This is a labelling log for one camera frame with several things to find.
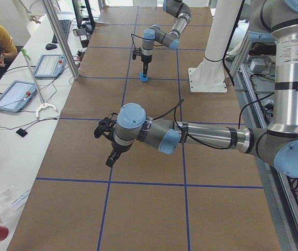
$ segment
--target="white pillar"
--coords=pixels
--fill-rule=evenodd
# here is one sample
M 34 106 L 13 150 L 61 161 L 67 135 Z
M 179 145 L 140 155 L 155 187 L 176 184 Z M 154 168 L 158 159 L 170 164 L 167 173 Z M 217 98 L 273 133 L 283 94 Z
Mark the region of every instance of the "white pillar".
M 241 4 L 242 0 L 218 0 L 204 59 L 197 68 L 189 68 L 191 92 L 227 92 L 221 59 Z

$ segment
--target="white desk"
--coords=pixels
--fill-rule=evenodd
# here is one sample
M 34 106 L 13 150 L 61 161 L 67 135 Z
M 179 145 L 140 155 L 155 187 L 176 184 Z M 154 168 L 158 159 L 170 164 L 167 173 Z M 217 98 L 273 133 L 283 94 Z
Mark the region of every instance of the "white desk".
M 72 15 L 59 15 L 59 19 L 73 19 Z M 36 65 L 42 54 L 62 54 L 60 46 L 57 49 L 47 51 L 45 45 L 52 40 L 53 31 L 47 18 L 40 24 L 40 27 L 29 39 L 25 45 L 27 54 L 31 57 L 31 65 Z M 81 49 L 81 43 L 78 37 L 72 32 L 69 34 L 68 44 L 73 55 L 77 50 Z M 10 68 L 26 65 L 26 61 L 20 53 Z M 2 93 L 14 80 L 22 80 L 32 82 L 31 75 L 26 67 L 12 70 L 0 80 L 0 93 Z M 66 98 L 71 89 L 72 75 L 69 69 L 54 82 L 57 93 L 51 98 L 49 103 L 55 105 L 60 112 L 65 104 Z M 45 101 L 55 92 L 52 85 L 45 87 L 51 80 L 37 80 L 42 96 Z M 35 95 L 29 104 L 24 108 L 28 111 L 36 111 L 41 102 L 38 95 Z M 40 112 L 40 120 L 48 117 L 56 117 L 59 113 L 52 108 L 43 109 Z M 36 120 L 35 113 L 20 112 L 6 113 L 0 112 L 0 126 L 16 127 Z M 33 185 L 36 174 L 40 168 L 44 154 L 57 125 L 56 120 L 48 120 L 39 122 L 30 127 L 28 134 L 22 138 L 16 130 L 0 129 L 0 190 L 4 190 L 14 186 L 14 198 L 19 197 Z M 2 222 L 0 225 L 9 229 L 8 237 L 0 242 L 0 250 L 6 250 L 23 207 L 15 211 L 11 207 L 0 207 L 0 217 Z

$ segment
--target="metal rail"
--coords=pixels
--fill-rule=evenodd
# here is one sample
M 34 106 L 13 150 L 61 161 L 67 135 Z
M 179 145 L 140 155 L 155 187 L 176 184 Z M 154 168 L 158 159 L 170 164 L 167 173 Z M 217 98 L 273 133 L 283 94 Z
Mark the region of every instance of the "metal rail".
M 42 3 L 43 3 L 43 7 L 45 9 L 45 13 L 48 16 L 51 28 L 53 29 L 53 31 L 55 33 L 57 41 L 61 47 L 63 55 L 64 55 L 66 62 L 69 66 L 71 74 L 72 74 L 74 80 L 77 80 L 79 78 L 79 72 L 78 72 L 77 66 L 75 64 L 75 61 L 72 57 L 72 53 L 69 48 L 69 45 L 67 44 L 67 40 L 63 34 L 62 27 L 60 25 L 60 22 L 57 17 L 57 14 L 55 12 L 55 9 L 53 7 L 53 4 L 52 4 L 51 0 L 42 0 Z

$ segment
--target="yellow shirt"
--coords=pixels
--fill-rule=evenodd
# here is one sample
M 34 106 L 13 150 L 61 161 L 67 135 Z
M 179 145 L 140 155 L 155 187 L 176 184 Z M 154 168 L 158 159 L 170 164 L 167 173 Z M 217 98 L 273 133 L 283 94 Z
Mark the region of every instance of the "yellow shirt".
M 5 53 L 17 52 L 17 48 L 13 44 L 11 36 L 7 32 L 7 30 L 1 25 L 0 25 L 0 44 L 2 45 L 2 48 L 4 49 Z

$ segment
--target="metal pole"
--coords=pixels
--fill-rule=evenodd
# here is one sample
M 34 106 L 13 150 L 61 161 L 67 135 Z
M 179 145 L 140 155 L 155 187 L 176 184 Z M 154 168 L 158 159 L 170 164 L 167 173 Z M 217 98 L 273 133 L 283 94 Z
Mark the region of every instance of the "metal pole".
M 100 12 L 101 12 L 101 10 L 102 10 L 102 2 L 101 2 L 101 0 L 97 0 L 98 1 L 98 5 L 99 5 L 99 10 L 100 10 Z
M 32 76 L 32 79 L 33 79 L 33 81 L 34 81 L 34 84 L 35 84 L 35 87 L 36 87 L 36 91 L 37 91 L 37 93 L 39 94 L 41 103 L 44 104 L 44 100 L 43 100 L 42 95 L 41 95 L 41 93 L 40 93 L 38 83 L 36 82 L 34 73 L 33 73 L 33 71 L 32 71 L 32 68 L 30 67 L 30 64 L 29 64 L 29 62 L 28 62 L 27 56 L 26 56 L 25 54 L 24 54 L 24 58 L 25 58 L 25 60 L 26 60 L 26 64 L 27 64 L 27 66 L 28 66 L 30 75 Z
M 253 42 L 251 42 L 248 39 L 248 33 L 245 34 L 242 45 L 240 49 L 238 50 L 237 56 L 235 57 L 233 64 L 231 66 L 231 76 L 234 77 L 242 64 L 242 62 L 245 62 L 250 48 L 253 46 Z
M 72 76 L 74 80 L 77 80 L 79 78 L 79 73 L 77 66 L 73 60 L 72 53 L 70 51 L 69 45 L 67 44 L 67 40 L 63 34 L 62 27 L 60 25 L 59 19 L 57 17 L 57 14 L 55 12 L 55 9 L 53 7 L 53 4 L 51 0 L 42 0 L 43 7 L 45 9 L 45 13 L 48 16 L 51 28 L 53 29 L 57 41 L 61 47 L 61 50 L 63 52 L 63 55 L 67 61 L 67 64 L 70 68 L 70 71 L 72 73 Z

